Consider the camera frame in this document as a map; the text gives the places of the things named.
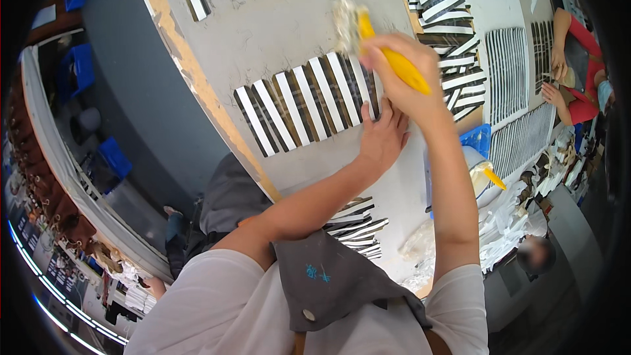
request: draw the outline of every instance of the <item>white t-shirt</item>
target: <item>white t-shirt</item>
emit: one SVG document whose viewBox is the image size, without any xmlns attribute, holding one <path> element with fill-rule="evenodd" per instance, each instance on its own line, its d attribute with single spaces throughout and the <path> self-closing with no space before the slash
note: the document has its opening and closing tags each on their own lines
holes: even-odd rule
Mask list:
<svg viewBox="0 0 631 355">
<path fill-rule="evenodd" d="M 453 355 L 487 354 L 484 286 L 479 265 L 461 266 L 435 283 L 425 304 L 433 331 Z M 294 333 L 278 263 L 267 272 L 230 249 L 195 256 L 125 348 L 132 354 L 291 354 Z M 405 300 L 388 310 L 372 303 L 318 332 L 310 354 L 431 354 Z"/>
</svg>

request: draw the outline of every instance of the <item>hand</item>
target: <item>hand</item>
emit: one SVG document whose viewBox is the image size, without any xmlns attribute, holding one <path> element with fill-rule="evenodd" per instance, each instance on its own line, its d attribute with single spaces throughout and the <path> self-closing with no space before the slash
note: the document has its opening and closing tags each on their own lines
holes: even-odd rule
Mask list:
<svg viewBox="0 0 631 355">
<path fill-rule="evenodd" d="M 551 83 L 543 83 L 541 85 L 541 93 L 543 94 L 543 100 L 550 103 L 551 105 L 555 105 L 556 107 L 565 106 L 565 100 L 563 100 L 563 95 L 561 95 L 561 91 L 559 91 Z"/>
<path fill-rule="evenodd" d="M 405 56 L 420 71 L 428 83 L 429 95 L 413 89 L 396 75 L 386 60 L 381 48 L 390 48 Z M 384 85 L 386 96 L 394 106 L 411 116 L 423 131 L 435 125 L 438 113 L 446 114 L 447 107 L 442 100 L 442 88 L 438 82 L 438 54 L 408 35 L 377 35 L 362 42 L 365 54 L 360 58 L 364 67 L 374 69 Z"/>
<path fill-rule="evenodd" d="M 551 59 L 552 75 L 559 81 L 567 74 L 567 63 L 565 62 L 565 48 L 554 44 L 552 46 Z"/>
<path fill-rule="evenodd" d="M 150 288 L 155 288 L 157 286 L 158 287 L 164 286 L 164 281 L 162 281 L 161 279 L 157 277 L 144 279 L 143 282 L 146 283 Z"/>
<path fill-rule="evenodd" d="M 381 118 L 373 122 L 368 103 L 362 106 L 363 135 L 357 161 L 368 166 L 371 174 L 381 177 L 401 154 L 408 143 L 408 116 L 393 107 L 387 98 L 381 99 Z"/>
<path fill-rule="evenodd" d="M 600 83 L 602 83 L 603 81 L 607 81 L 607 75 L 605 74 L 604 70 L 598 70 L 594 75 L 594 86 L 598 88 Z"/>
</svg>

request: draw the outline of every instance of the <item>white bucket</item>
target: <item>white bucket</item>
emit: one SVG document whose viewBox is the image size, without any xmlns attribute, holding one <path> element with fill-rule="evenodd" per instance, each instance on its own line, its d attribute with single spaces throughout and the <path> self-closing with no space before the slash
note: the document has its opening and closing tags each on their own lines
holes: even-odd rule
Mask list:
<svg viewBox="0 0 631 355">
<path fill-rule="evenodd" d="M 464 160 L 467 161 L 471 183 L 473 184 L 473 192 L 477 199 L 484 193 L 484 190 L 491 182 L 491 179 L 484 174 L 484 169 L 493 171 L 493 163 L 484 158 L 478 150 L 470 146 L 462 146 L 462 153 L 464 154 Z"/>
</svg>

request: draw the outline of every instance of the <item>apron snap button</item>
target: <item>apron snap button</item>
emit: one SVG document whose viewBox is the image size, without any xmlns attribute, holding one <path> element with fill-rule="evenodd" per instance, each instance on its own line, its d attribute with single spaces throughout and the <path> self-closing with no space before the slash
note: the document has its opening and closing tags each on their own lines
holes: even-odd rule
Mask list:
<svg viewBox="0 0 631 355">
<path fill-rule="evenodd" d="M 309 310 L 304 309 L 304 310 L 302 311 L 302 314 L 305 316 L 305 318 L 306 318 L 307 320 L 309 320 L 309 321 L 311 321 L 311 322 L 315 322 L 315 321 L 316 321 L 316 316 L 315 316 L 315 315 L 313 315 L 313 313 L 312 313 L 312 312 L 310 312 Z"/>
</svg>

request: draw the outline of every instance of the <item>gray floor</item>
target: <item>gray floor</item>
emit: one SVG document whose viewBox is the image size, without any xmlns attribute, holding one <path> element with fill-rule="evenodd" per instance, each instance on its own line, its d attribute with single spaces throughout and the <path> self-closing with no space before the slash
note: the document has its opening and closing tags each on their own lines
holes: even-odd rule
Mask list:
<svg viewBox="0 0 631 355">
<path fill-rule="evenodd" d="M 229 150 L 187 88 L 143 0 L 87 0 L 96 82 L 82 100 L 132 162 L 128 179 L 156 208 L 187 217 Z"/>
</svg>

